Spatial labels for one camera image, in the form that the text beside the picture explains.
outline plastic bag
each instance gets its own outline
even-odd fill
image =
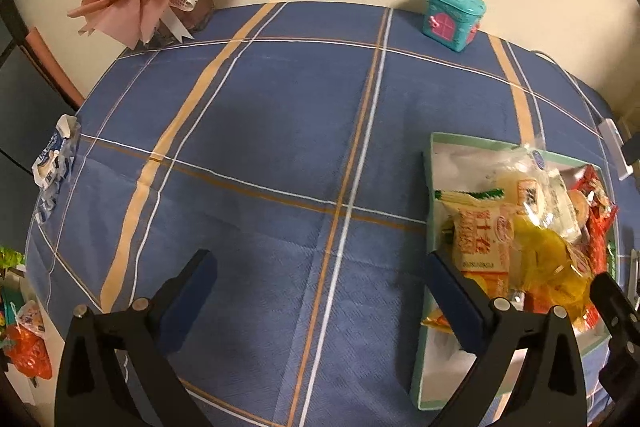
[[[44,340],[15,324],[6,328],[6,340],[9,345],[4,347],[4,353],[18,371],[28,378],[51,379],[53,371]]]
[[[514,219],[520,247],[519,288],[527,293],[525,309],[546,313],[555,305],[566,309],[574,322],[590,305],[593,271],[587,257],[556,232],[540,229],[528,219]]]
[[[574,206],[560,172],[545,169],[546,162],[537,149],[517,147],[495,167],[493,183],[504,189],[505,201],[519,207],[519,216],[573,243],[582,235]]]
[[[580,190],[590,205],[587,229],[589,231],[588,252],[591,268],[594,274],[606,272],[609,268],[606,235],[618,213],[618,206],[613,204],[607,196],[593,165],[586,166],[582,178],[577,181],[574,189]],[[597,324],[599,317],[595,306],[593,304],[588,306],[585,321],[590,328]]]
[[[453,214],[452,258],[462,275],[478,283],[489,298],[509,292],[509,265],[516,206],[499,200],[478,200],[462,192],[442,192],[440,201]],[[440,311],[422,321],[451,332]]]
[[[14,310],[14,314],[19,325],[28,329],[31,333],[35,333],[41,339],[44,338],[44,322],[40,314],[40,307],[36,301],[27,302],[17,313]]]

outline table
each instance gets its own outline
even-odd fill
[[[28,275],[60,333],[77,304],[122,309],[207,248],[218,281],[170,362],[214,425],[426,425],[434,413],[408,388],[434,131],[545,136],[600,166],[621,207],[625,282],[640,196],[561,71],[482,32],[457,54],[421,23],[357,4],[243,6],[193,41],[114,61],[79,111],[60,201],[28,238]],[[605,357],[584,361],[590,415],[606,400]]]

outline white stripe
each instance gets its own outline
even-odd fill
[[[186,391],[187,391],[187,393],[189,393],[191,396],[193,396],[194,398],[196,398],[196,399],[200,400],[201,402],[204,402],[204,403],[206,403],[207,405],[210,405],[210,406],[212,406],[212,407],[215,407],[216,409],[219,409],[219,410],[221,410],[222,412],[226,412],[227,414],[230,414],[231,416],[235,416],[236,418],[239,418],[239,419],[241,419],[241,420],[244,420],[245,422],[252,423],[252,424],[254,424],[254,425],[257,425],[258,427],[271,427],[270,425],[267,425],[267,424],[265,424],[265,423],[257,422],[256,420],[253,420],[253,419],[251,419],[251,418],[246,418],[246,417],[244,417],[244,416],[240,416],[238,413],[235,413],[235,412],[233,412],[233,411],[230,411],[229,409],[225,409],[224,407],[219,406],[217,403],[214,403],[214,402],[212,402],[212,401],[209,401],[209,400],[207,400],[206,398],[204,398],[204,397],[200,396],[200,395],[199,395],[199,394],[197,394],[197,393],[194,393],[193,391],[191,391],[191,390],[189,390],[189,389],[187,389]]]
[[[31,237],[31,230],[33,230],[33,223],[35,223],[36,219],[33,217],[35,214],[35,207],[38,206],[38,200],[36,200],[36,205],[33,207],[33,212],[31,213],[31,222],[29,223],[29,230],[27,230],[27,241],[24,244],[24,265],[26,266],[27,261],[29,259],[29,238]]]
[[[129,57],[140,57],[140,55],[144,55],[145,53],[149,53],[149,52],[151,52],[151,50],[146,52],[140,52],[140,53],[132,53],[130,55],[124,55],[123,57],[116,57],[116,59],[113,62],[116,63],[118,60],[124,60],[125,58],[129,58]]]
[[[417,58],[418,60],[424,60],[425,62],[433,62],[434,64],[439,64],[441,66],[445,66],[447,68],[453,68],[455,70],[462,70],[462,71],[468,71],[469,73],[481,74],[482,76],[493,78],[494,80],[500,80],[505,84],[510,84],[508,80],[505,80],[504,78],[500,78],[496,74],[487,73],[486,71],[479,71],[479,70],[474,70],[472,68],[466,68],[464,66],[459,66],[458,64],[451,64],[450,62],[444,62],[442,60],[438,60],[437,58],[425,57],[424,55],[417,55],[412,52],[407,52],[404,50],[387,50],[387,51],[389,53],[395,53],[396,55],[404,55],[406,57],[412,57],[412,58]]]
[[[175,159],[180,155],[180,151],[182,150],[182,147],[184,147],[184,144],[187,142],[187,140],[191,136],[191,133],[194,131],[196,126],[200,123],[200,120],[202,119],[202,116],[205,114],[205,112],[207,112],[207,109],[209,108],[211,103],[215,100],[216,96],[220,92],[220,89],[222,89],[222,86],[225,85],[225,82],[228,79],[229,75],[231,74],[231,71],[233,70],[233,68],[234,68],[236,62],[238,61],[238,59],[240,57],[242,57],[242,54],[248,49],[248,47],[252,44],[252,42],[254,42],[254,40],[258,37],[258,35],[260,35],[262,30],[267,27],[267,24],[269,24],[271,21],[273,21],[287,4],[288,3],[284,3],[282,6],[280,6],[280,8],[278,8],[276,10],[276,12],[271,17],[269,17],[267,22],[265,22],[260,27],[260,29],[258,29],[258,31],[255,33],[255,35],[247,43],[247,45],[244,48],[242,48],[242,50],[240,50],[239,54],[236,55],[236,58],[234,58],[234,60],[231,62],[231,65],[229,65],[228,69],[226,70],[225,76],[222,77],[222,80],[220,80],[220,84],[218,84],[218,87],[216,88],[214,93],[211,95],[211,98],[209,99],[209,102],[207,102],[207,105],[204,106],[204,108],[200,112],[200,115],[198,115],[198,118],[196,119],[196,121],[191,126],[189,132],[184,136],[184,138],[182,138],[182,141],[180,142],[180,145],[178,145],[178,149],[175,152],[175,157],[171,161],[171,165],[169,165],[169,168],[167,169],[167,172],[164,175],[164,179],[162,180],[162,184],[160,185],[160,188],[158,189],[158,195],[156,196],[156,204],[154,205],[153,211],[151,211],[151,216],[149,216],[149,220],[148,220],[148,222],[146,224],[145,235],[143,236],[142,241],[140,242],[140,246],[138,247],[138,253],[136,254],[136,264],[135,264],[135,270],[134,270],[134,276],[133,276],[133,285],[131,287],[131,296],[129,298],[129,305],[130,306],[133,303],[133,299],[134,299],[134,296],[135,296],[135,293],[136,293],[136,286],[138,285],[138,264],[140,263],[140,254],[142,254],[142,250],[143,250],[143,248],[145,248],[146,239],[149,236],[149,230],[151,229],[151,223],[153,222],[154,217],[156,217],[156,212],[158,211],[158,205],[160,204],[160,196],[162,195],[162,190],[164,189],[164,186],[166,185],[166,182],[169,179],[169,174],[171,174],[171,171],[174,168]]]
[[[38,230],[40,230],[40,233],[42,234],[43,239],[45,240],[45,242],[47,243],[47,246],[49,247],[49,250],[51,250],[51,253],[53,254],[53,256],[60,260],[58,257],[58,252],[56,252],[53,249],[53,246],[51,245],[51,243],[49,242],[49,238],[47,237],[47,235],[44,233],[44,230],[40,227],[40,225],[38,225]],[[78,287],[82,290],[82,293],[84,293],[88,299],[94,304],[94,306],[98,309],[99,312],[102,312],[102,308],[100,308],[100,305],[94,301],[94,298],[89,295],[89,293],[87,293],[87,291],[84,289],[84,287],[82,286],[82,284],[79,282],[78,279],[76,279],[76,276],[74,276],[69,269],[66,267],[66,265],[64,263],[62,263],[62,261],[60,261],[60,264],[62,264],[62,267],[65,269],[65,271],[69,274],[69,277],[71,277],[71,279],[73,279],[75,281],[75,283],[78,285]]]
[[[90,136],[88,134],[82,134],[82,136],[86,137],[86,138],[90,138],[90,139],[97,139],[103,142],[107,142],[107,143],[111,143],[114,145],[119,145],[120,147],[124,147],[127,149],[133,149],[134,151],[139,151],[145,154],[151,154],[151,151],[147,151],[144,149],[140,149],[138,147],[133,147],[132,145],[126,145],[124,143],[120,143],[120,142],[116,142],[113,140],[107,140],[105,138],[96,138],[94,136]],[[170,156],[164,156],[163,159],[167,159],[167,160],[175,160],[176,163],[179,163],[181,165],[186,165],[188,167],[191,167],[193,169],[198,169],[200,171],[205,171],[208,172],[209,174],[213,174],[214,176],[217,176],[219,178],[225,179],[225,180],[229,180],[229,181],[233,181],[242,185],[247,185],[248,187],[253,187],[253,188],[259,188],[260,190],[264,190],[266,192],[274,192],[275,194],[282,194],[284,196],[290,196],[292,198],[300,198],[301,200],[308,200],[308,201],[315,201],[316,203],[322,203],[322,204],[332,204],[335,205],[335,201],[330,201],[330,200],[319,200],[318,198],[313,198],[311,196],[303,196],[302,194],[296,194],[295,192],[287,192],[286,190],[277,190],[277,188],[269,188],[269,187],[265,187],[263,185],[257,185],[255,183],[251,183],[251,182],[246,182],[244,180],[240,180],[238,178],[234,178],[232,176],[225,176],[224,174],[220,174],[219,172],[215,172],[212,171],[211,169],[207,169],[206,167],[200,167],[199,165],[195,165],[193,163],[188,163],[182,160],[178,160],[177,158],[171,158]],[[418,223],[420,225],[426,225],[427,222],[426,221],[422,221],[420,219],[413,219],[411,217],[405,217],[405,216],[399,216],[398,214],[391,214],[389,212],[383,212],[382,210],[373,210],[372,208],[364,208],[363,206],[354,206],[353,207],[354,210],[360,210],[361,212],[369,212],[371,214],[379,214],[380,216],[386,216],[386,217],[393,217],[395,219],[401,219],[402,221],[410,221],[412,223]]]
[[[124,364],[122,365],[124,368],[124,383],[129,383],[129,367],[127,365],[129,365],[129,355],[125,354]]]
[[[522,91],[528,92],[529,94],[531,94],[534,97],[534,99],[538,98],[538,99],[542,100],[543,102],[548,103],[553,108],[556,108],[558,111],[564,113],[569,118],[574,120],[576,123],[578,123],[581,126],[583,126],[586,130],[590,131],[591,133],[593,133],[595,135],[598,135],[597,131],[594,131],[592,128],[590,128],[588,125],[586,125],[584,122],[582,122],[582,121],[578,120],[577,118],[575,118],[574,115],[572,115],[571,113],[567,112],[564,108],[560,107],[555,102],[552,102],[551,100],[549,100],[548,98],[545,98],[541,94],[538,94],[538,93],[534,92],[532,89],[530,89],[530,87],[529,87],[529,89],[527,89],[527,87],[523,87],[523,86],[520,86],[518,84],[511,84],[507,79],[501,78],[500,76],[497,76],[495,74],[486,73],[485,71],[474,70],[472,68],[465,68],[464,66],[458,66],[458,65],[455,65],[455,64],[449,64],[448,62],[442,62],[440,60],[437,60],[436,58],[423,57],[421,55],[415,55],[415,54],[412,54],[410,52],[404,52],[404,51],[399,51],[399,50],[388,50],[388,51],[389,51],[389,53],[395,53],[395,54],[398,54],[398,55],[405,55],[406,57],[413,57],[413,58],[417,58],[418,60],[424,60],[424,61],[427,61],[427,62],[433,62],[434,64],[439,64],[439,65],[447,67],[447,68],[453,68],[455,70],[462,70],[462,71],[468,71],[469,73],[480,74],[481,76],[486,76],[487,78],[492,78],[494,80],[498,80],[499,82],[502,82],[503,84],[508,84],[509,86],[516,87],[516,89],[521,89]]]
[[[116,110],[116,108],[118,107],[118,105],[120,104],[120,102],[122,101],[124,96],[129,92],[129,89],[131,88],[131,86],[133,86],[133,83],[138,79],[140,74],[142,74],[142,72],[146,69],[146,67],[151,63],[151,61],[154,59],[154,57],[157,54],[158,54],[158,52],[154,53],[151,56],[151,58],[149,58],[149,60],[146,61],[146,63],[142,66],[140,71],[138,71],[136,76],[134,76],[131,79],[129,85],[127,86],[127,89],[125,89],[124,92],[120,95],[119,99],[116,101],[116,103],[113,105],[113,107],[111,107],[111,110],[107,113],[107,116],[104,118],[104,121],[102,122],[102,125],[100,126],[100,129],[98,129],[97,137],[100,136],[100,133],[104,130],[105,126],[107,125],[107,122],[111,118],[111,115]],[[62,237],[62,229],[65,226],[66,212],[69,210],[69,204],[71,204],[71,198],[73,197],[74,191],[76,190],[76,185],[78,185],[78,180],[80,179],[80,174],[82,173],[82,169],[84,169],[84,165],[86,163],[86,159],[88,158],[89,154],[91,153],[92,149],[94,148],[94,145],[95,145],[95,140],[94,140],[94,142],[92,142],[91,146],[89,147],[89,150],[84,155],[84,158],[82,158],[82,165],[78,169],[78,174],[76,174],[76,179],[74,180],[74,184],[71,187],[71,190],[69,191],[68,198],[66,198],[65,210],[64,210],[64,212],[62,214],[62,220],[60,222],[60,231],[58,232],[58,237],[56,238],[56,246],[55,246],[55,248],[52,249],[52,251],[54,253],[58,251],[58,247],[60,246],[60,238]],[[51,263],[51,269],[49,270],[49,274],[47,275],[47,278],[49,280],[49,294],[47,295],[47,301],[45,302],[45,309],[46,309],[47,313],[49,313],[49,302],[51,300],[51,274],[53,273],[53,270],[55,268],[56,268],[56,256],[54,255],[53,261]]]
[[[353,205],[354,210],[360,210],[361,212],[370,212],[371,214],[380,214],[380,216],[394,217],[396,219],[402,219],[403,221],[411,221],[412,223],[418,223],[420,225],[426,225],[426,221],[420,219],[413,219],[411,217],[398,216],[398,214],[390,214],[389,212],[382,212],[382,210],[372,210],[371,208],[364,208],[362,206]]]
[[[207,41],[207,42],[192,42],[191,44],[183,44],[183,45],[177,45],[177,46],[172,46],[170,48],[165,48],[166,50],[174,50],[174,49],[178,49],[178,48],[190,48],[193,46],[211,46],[214,44],[225,44],[228,42],[243,42],[245,41],[245,39],[229,39],[226,41]],[[263,39],[256,39],[256,42],[311,42],[311,43],[316,43],[316,44],[334,44],[337,46],[352,46],[354,48],[368,48],[368,49],[373,49],[375,48],[375,45],[373,44],[367,44],[365,42],[362,43],[356,43],[356,42],[341,42],[341,41],[327,41],[327,40],[313,40],[312,38],[308,38],[308,39],[275,39],[275,38],[263,38]],[[503,84],[508,84],[509,86],[514,86],[517,89],[521,89],[525,92],[528,92],[529,94],[531,94],[534,97],[534,103],[536,105],[536,110],[539,111],[539,107],[538,104],[536,102],[536,99],[542,100],[543,102],[548,103],[548,105],[550,105],[551,107],[557,109],[558,111],[562,112],[563,114],[567,115],[569,118],[571,118],[572,120],[574,120],[576,123],[580,124],[582,127],[584,127],[587,131],[589,131],[590,133],[599,136],[597,130],[593,130],[591,127],[589,127],[588,125],[586,125],[584,122],[582,122],[581,120],[579,120],[578,118],[576,118],[574,115],[572,115],[571,113],[569,113],[567,110],[565,110],[564,108],[562,108],[560,105],[558,105],[557,103],[553,102],[552,100],[549,100],[548,98],[544,97],[543,95],[536,93],[533,91],[533,89],[531,89],[531,87],[529,86],[529,81],[526,79],[524,73],[522,72],[522,68],[520,67],[520,64],[518,63],[517,59],[516,59],[516,63],[518,64],[518,68],[520,69],[520,72],[522,73],[523,78],[525,79],[525,82],[527,83],[527,87],[523,87],[523,86],[519,86],[518,84],[511,84],[507,79],[505,78],[501,78],[500,76],[497,76],[495,74],[492,73],[488,73],[486,71],[479,71],[479,70],[475,70],[473,68],[467,68],[465,66],[460,66],[458,64],[451,64],[450,62],[445,62],[443,60],[439,60],[437,58],[433,58],[433,57],[426,57],[424,55],[419,55],[419,54],[414,54],[412,52],[408,52],[405,50],[395,50],[395,49],[388,49],[387,50],[388,53],[395,53],[397,55],[404,55],[406,57],[412,57],[412,58],[417,58],[418,60],[424,60],[425,62],[432,62],[433,64],[439,64],[441,66],[444,66],[446,68],[453,68],[455,70],[462,70],[462,71],[468,71],[468,73],[475,73],[475,74],[480,74],[481,76],[486,76],[487,78],[492,78],[494,80],[498,80],[499,82],[502,82]],[[127,55],[127,57],[135,57],[136,55]],[[120,57],[117,58],[116,60],[122,60],[123,58],[127,58],[127,57]]]
[[[373,121],[376,117],[376,108],[378,107],[378,97],[380,95],[380,85],[382,83],[382,73],[385,69],[386,59],[386,47],[389,40],[389,30],[391,29],[391,18],[394,14],[393,9],[389,10],[388,18],[386,19],[385,39],[382,44],[382,54],[380,55],[380,65],[378,67],[378,77],[376,79],[376,89],[373,94],[373,100],[371,102],[371,109],[369,111],[369,121],[367,121],[367,130],[365,132],[364,141],[362,143],[362,151],[360,151],[360,159],[358,161],[358,167],[353,179],[353,185],[351,186],[351,194],[349,196],[349,205],[347,207],[347,213],[344,216],[344,223],[342,226],[342,233],[340,234],[340,243],[338,244],[338,251],[336,253],[334,273],[331,278],[331,285],[329,286],[329,292],[326,298],[326,305],[324,308],[324,316],[322,317],[322,326],[318,336],[318,347],[316,348],[316,356],[314,358],[314,365],[311,368],[311,374],[309,376],[309,384],[306,389],[305,404],[302,408],[302,414],[300,415],[300,427],[303,427],[306,421],[306,414],[309,410],[309,404],[311,403],[311,395],[314,391],[314,384],[316,383],[316,375],[318,374],[318,367],[320,365],[320,357],[322,355],[322,346],[324,346],[324,336],[326,334],[326,327],[329,323],[329,317],[331,316],[331,309],[334,304],[335,287],[338,283],[338,276],[340,275],[340,266],[342,264],[342,256],[344,254],[344,245],[347,241],[347,233],[349,231],[349,223],[351,221],[351,213],[353,212],[353,203],[358,193],[358,185],[360,184],[360,177],[364,168],[364,160],[367,156],[367,149],[369,148],[369,139],[371,138],[371,129],[373,127]]]
[[[509,41],[505,41],[507,43],[507,47],[509,48],[509,51],[511,52],[511,57],[513,57],[513,60],[516,63],[516,66],[518,67],[518,71],[520,71],[520,74],[522,76],[522,78],[524,79],[524,83],[527,84],[527,88],[529,89],[530,94],[533,95],[533,105],[536,106],[536,114],[538,115],[538,123],[540,124],[540,135],[542,136],[542,143],[545,145],[546,148],[546,137],[545,137],[545,127],[542,123],[542,115],[540,114],[540,107],[538,106],[538,99],[536,98],[536,96],[533,94],[533,89],[531,89],[531,84],[529,84],[529,80],[527,80],[527,75],[524,74],[524,71],[522,70],[522,66],[520,65],[520,62],[518,61],[516,54],[513,52],[513,48],[511,47],[511,43]]]

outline red snack bag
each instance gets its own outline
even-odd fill
[[[13,347],[5,347],[4,353],[14,363],[15,368],[28,378],[40,377],[50,380],[53,376],[49,353],[44,341],[31,331],[15,324],[6,328],[6,336],[13,341]]]
[[[587,165],[584,175],[574,188],[580,190],[590,204],[587,221],[590,236],[588,254],[591,269],[597,275],[606,272],[608,268],[606,235],[616,217],[618,206],[609,200],[593,165]],[[599,317],[595,306],[589,305],[584,318],[590,328],[596,325]]]

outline gift box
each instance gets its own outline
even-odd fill
[[[427,0],[422,32],[459,52],[476,36],[485,12],[482,0]]]

